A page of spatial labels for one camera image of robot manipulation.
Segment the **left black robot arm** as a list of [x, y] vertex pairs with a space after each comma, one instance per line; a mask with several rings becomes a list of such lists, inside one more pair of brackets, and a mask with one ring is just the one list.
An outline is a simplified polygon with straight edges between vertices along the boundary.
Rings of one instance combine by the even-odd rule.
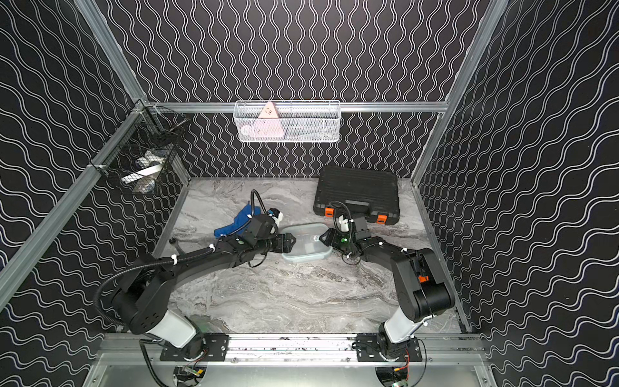
[[153, 335], [196, 356], [201, 347], [198, 329], [169, 310], [172, 292], [207, 274], [246, 264], [257, 255], [290, 253], [296, 242], [290, 233], [262, 240], [229, 235], [209, 248], [136, 262], [106, 279], [96, 291], [93, 305], [109, 323], [126, 326], [135, 335]]

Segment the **clear plastic lunch box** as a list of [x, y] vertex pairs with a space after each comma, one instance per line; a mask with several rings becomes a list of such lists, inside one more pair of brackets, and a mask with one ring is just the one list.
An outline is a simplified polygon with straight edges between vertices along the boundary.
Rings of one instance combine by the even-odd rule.
[[332, 254], [333, 248], [322, 243], [320, 237], [329, 229], [330, 227], [323, 223], [307, 223], [284, 228], [281, 233], [290, 233], [296, 242], [292, 251], [282, 253], [282, 257], [294, 264], [327, 259]]

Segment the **blue cleaning cloth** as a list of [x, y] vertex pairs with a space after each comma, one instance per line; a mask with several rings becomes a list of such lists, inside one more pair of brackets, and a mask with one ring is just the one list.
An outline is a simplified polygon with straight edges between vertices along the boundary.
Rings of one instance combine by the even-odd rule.
[[260, 213], [261, 209], [259, 206], [251, 206], [251, 203], [248, 203], [237, 213], [231, 224], [215, 229], [214, 237], [220, 238], [222, 236], [241, 232], [248, 225], [251, 217]]

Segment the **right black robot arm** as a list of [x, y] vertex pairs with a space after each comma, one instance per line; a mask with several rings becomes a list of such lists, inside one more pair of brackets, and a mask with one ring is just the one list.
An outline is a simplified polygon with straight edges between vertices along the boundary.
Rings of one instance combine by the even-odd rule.
[[446, 272], [430, 248], [408, 250], [378, 236], [357, 239], [354, 235], [341, 235], [333, 228], [319, 240], [345, 258], [378, 264], [391, 271], [398, 309], [380, 329], [388, 345], [412, 339], [424, 322], [456, 304]]

